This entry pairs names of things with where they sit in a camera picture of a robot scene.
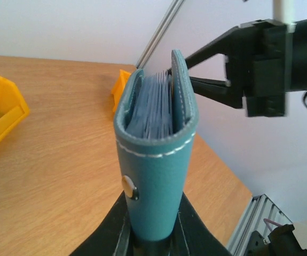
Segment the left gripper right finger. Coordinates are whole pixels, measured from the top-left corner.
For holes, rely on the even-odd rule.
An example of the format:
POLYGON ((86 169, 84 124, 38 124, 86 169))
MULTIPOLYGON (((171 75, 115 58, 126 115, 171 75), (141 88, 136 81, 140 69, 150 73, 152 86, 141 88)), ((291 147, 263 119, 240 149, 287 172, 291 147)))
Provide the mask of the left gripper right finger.
POLYGON ((230 255, 230 252, 202 222, 186 195, 182 196, 175 226, 171 234, 170 255, 230 255))

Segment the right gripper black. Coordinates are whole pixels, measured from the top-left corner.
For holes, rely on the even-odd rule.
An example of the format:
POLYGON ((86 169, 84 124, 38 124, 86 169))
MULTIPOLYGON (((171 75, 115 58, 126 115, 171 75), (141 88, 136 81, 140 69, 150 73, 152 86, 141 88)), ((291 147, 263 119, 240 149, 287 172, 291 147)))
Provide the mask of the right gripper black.
POLYGON ((285 116, 292 61, 288 25, 267 19, 235 26, 188 56, 187 68, 217 54, 228 57, 228 81, 190 77, 195 94, 234 109, 245 108, 249 117, 285 116))

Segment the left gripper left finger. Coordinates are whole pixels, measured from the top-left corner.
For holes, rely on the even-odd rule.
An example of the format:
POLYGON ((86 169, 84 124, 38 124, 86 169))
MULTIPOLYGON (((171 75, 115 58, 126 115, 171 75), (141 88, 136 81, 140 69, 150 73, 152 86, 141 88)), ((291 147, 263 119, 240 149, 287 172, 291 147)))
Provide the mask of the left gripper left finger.
POLYGON ((131 224, 121 193, 98 228, 71 255, 132 255, 131 224))

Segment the teal leather card holder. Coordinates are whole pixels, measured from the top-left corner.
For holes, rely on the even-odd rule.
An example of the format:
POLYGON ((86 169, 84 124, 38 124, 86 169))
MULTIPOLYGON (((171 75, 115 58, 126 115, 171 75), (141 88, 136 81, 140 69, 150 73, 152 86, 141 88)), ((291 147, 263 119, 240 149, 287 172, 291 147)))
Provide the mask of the teal leather card holder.
POLYGON ((122 184, 139 239, 160 241, 175 225, 199 110, 186 61, 171 53, 171 70, 129 77, 114 116, 122 184))

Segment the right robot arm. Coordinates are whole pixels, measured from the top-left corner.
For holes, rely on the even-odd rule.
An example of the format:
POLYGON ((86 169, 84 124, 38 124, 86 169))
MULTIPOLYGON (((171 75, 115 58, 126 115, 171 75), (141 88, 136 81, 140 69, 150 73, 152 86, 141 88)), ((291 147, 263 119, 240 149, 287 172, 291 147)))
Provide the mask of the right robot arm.
POLYGON ((225 57, 224 81, 192 77, 196 94, 248 117, 286 114, 286 94, 307 94, 307 20, 288 26, 256 20, 235 26, 186 58, 192 68, 215 55, 225 57))

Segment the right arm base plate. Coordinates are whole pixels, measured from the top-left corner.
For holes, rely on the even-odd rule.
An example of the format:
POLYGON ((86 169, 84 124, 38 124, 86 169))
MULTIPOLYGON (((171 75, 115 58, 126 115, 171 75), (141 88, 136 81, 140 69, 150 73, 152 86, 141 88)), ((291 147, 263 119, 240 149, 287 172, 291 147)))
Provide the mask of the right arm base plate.
POLYGON ((266 240, 258 231, 253 231, 245 252, 246 256, 273 256, 271 243, 266 240))

